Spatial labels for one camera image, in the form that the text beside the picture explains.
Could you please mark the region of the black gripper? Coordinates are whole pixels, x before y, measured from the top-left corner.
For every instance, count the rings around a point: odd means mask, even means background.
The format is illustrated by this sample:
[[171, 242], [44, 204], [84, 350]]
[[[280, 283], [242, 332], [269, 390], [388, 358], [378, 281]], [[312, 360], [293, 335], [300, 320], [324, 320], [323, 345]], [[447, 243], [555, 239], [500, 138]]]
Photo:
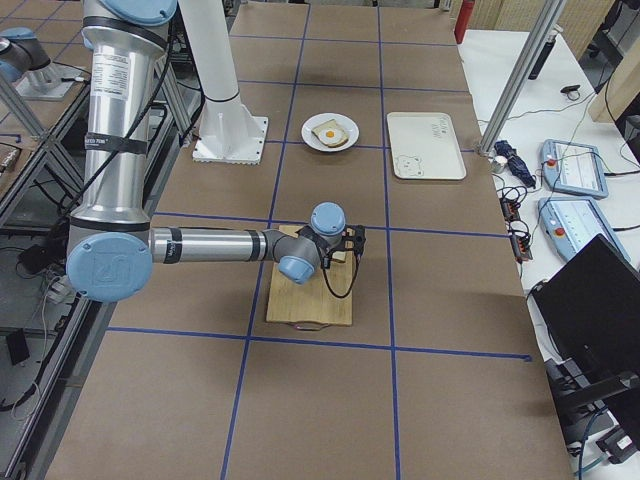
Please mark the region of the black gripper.
[[365, 251], [366, 229], [363, 225], [347, 225], [339, 234], [330, 236], [327, 242], [326, 258], [329, 261], [333, 261], [334, 251], [346, 251], [356, 261], [360, 261]]

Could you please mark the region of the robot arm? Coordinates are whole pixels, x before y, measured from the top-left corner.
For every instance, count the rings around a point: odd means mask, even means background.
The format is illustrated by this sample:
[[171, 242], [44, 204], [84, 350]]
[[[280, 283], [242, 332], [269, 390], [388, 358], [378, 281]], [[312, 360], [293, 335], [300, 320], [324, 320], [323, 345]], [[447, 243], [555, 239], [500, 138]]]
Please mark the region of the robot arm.
[[198, 161], [256, 164], [268, 121], [241, 101], [218, 1], [87, 1], [82, 34], [92, 49], [85, 180], [68, 213], [66, 273], [82, 296], [117, 302], [138, 293], [154, 263], [273, 261], [296, 284], [325, 273], [338, 252], [363, 256], [365, 230], [332, 202], [294, 235], [277, 230], [154, 228], [143, 207], [148, 113], [164, 84], [180, 16], [202, 92], [189, 118]]
[[51, 64], [35, 33], [27, 27], [12, 27], [1, 32], [1, 74], [16, 82], [26, 72], [39, 71]]

